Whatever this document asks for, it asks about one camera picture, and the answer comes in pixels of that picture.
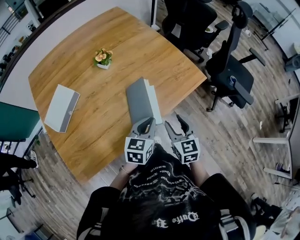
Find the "green panel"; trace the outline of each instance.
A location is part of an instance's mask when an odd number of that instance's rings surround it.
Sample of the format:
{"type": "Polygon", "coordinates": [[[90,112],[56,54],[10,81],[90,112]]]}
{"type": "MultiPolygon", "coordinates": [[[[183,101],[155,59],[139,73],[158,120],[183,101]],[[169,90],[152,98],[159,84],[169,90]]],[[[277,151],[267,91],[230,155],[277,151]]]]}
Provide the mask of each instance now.
{"type": "Polygon", "coordinates": [[[38,121],[37,111],[0,102],[0,140],[28,138],[38,121]]]}

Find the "backpack strap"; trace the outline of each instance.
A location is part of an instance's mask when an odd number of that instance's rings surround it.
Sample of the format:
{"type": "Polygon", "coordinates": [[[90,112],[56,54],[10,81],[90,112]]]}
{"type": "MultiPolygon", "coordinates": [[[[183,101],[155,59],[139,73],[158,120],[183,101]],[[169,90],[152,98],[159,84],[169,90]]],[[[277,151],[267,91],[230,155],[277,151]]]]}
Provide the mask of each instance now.
{"type": "Polygon", "coordinates": [[[247,222],[242,217],[233,217],[229,209],[221,210],[221,223],[219,224],[223,240],[250,240],[247,222]]]}

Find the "desk leg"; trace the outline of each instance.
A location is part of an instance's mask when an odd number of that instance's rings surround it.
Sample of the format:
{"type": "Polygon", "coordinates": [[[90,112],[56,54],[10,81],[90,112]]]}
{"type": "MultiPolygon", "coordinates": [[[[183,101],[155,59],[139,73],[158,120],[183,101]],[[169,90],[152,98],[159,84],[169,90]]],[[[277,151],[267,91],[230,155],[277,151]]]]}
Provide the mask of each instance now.
{"type": "Polygon", "coordinates": [[[274,174],[274,175],[276,175],[278,177],[292,179],[291,175],[288,174],[288,173],[281,172],[281,171],[276,171],[274,169],[270,169],[270,168],[267,168],[267,167],[264,167],[263,171],[266,172],[266,173],[274,174]]]}
{"type": "Polygon", "coordinates": [[[282,98],[282,99],[277,99],[275,101],[275,104],[280,104],[280,103],[287,103],[295,98],[298,98],[300,94],[294,94],[294,95],[291,95],[291,96],[288,96],[288,97],[285,97],[285,98],[282,98]]]}
{"type": "Polygon", "coordinates": [[[273,143],[273,144],[286,144],[288,143],[285,137],[255,137],[252,139],[254,143],[273,143]]]}

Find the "wooden floor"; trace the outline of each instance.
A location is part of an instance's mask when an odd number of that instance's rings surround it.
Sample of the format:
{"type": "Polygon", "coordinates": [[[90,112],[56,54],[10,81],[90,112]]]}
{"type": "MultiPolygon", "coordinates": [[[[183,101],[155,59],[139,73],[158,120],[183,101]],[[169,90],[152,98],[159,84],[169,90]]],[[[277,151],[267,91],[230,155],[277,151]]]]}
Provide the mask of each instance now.
{"type": "MultiPolygon", "coordinates": [[[[224,8],[215,1],[211,5],[218,13],[215,23],[223,19],[231,22],[231,7],[224,8]]],[[[158,0],[158,24],[165,16],[164,3],[158,0]]],[[[251,31],[256,27],[252,22],[249,26],[251,31]]],[[[223,31],[212,43],[210,47],[214,51],[228,38],[229,31],[223,31]]],[[[280,125],[274,119],[278,111],[274,101],[298,93],[299,84],[293,74],[284,72],[282,53],[274,40],[270,37],[265,43],[270,48],[267,52],[263,51],[263,45],[256,36],[247,37],[242,33],[239,46],[234,52],[235,57],[243,58],[252,47],[267,63],[266,67],[257,60],[245,64],[255,78],[251,91],[255,101],[251,106],[247,105],[244,109],[236,106],[229,108],[225,100],[221,100],[215,111],[208,113],[205,109],[212,104],[211,89],[200,86],[164,119],[178,129],[175,114],[188,117],[197,130],[201,160],[205,162],[209,173],[223,172],[246,201],[249,202],[251,194],[257,192],[266,197],[269,203],[281,205],[289,188],[274,185],[278,178],[265,174],[263,167],[273,168],[276,162],[287,161],[286,149],[281,145],[252,143],[252,138],[280,136],[280,125]]],[[[159,126],[157,133],[163,139],[163,146],[170,152],[170,143],[163,127],[159,126]]],[[[24,231],[43,223],[57,237],[73,240],[91,192],[109,185],[124,159],[120,157],[112,162],[81,186],[66,168],[47,135],[41,134],[33,148],[37,152],[40,167],[23,171],[23,174],[34,179],[35,182],[30,183],[29,187],[37,197],[31,199],[24,193],[22,205],[13,210],[15,217],[12,220],[24,231]]],[[[289,184],[288,180],[278,181],[289,184]]]]}

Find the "potted plant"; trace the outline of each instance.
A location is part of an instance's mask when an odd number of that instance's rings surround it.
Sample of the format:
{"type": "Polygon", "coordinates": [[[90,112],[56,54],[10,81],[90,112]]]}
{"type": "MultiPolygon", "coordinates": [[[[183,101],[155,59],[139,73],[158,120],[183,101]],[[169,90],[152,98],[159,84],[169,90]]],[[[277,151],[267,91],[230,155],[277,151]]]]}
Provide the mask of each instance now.
{"type": "Polygon", "coordinates": [[[107,51],[104,48],[101,48],[96,52],[96,56],[94,57],[94,64],[99,68],[108,69],[110,64],[112,63],[112,51],[107,51]]]}

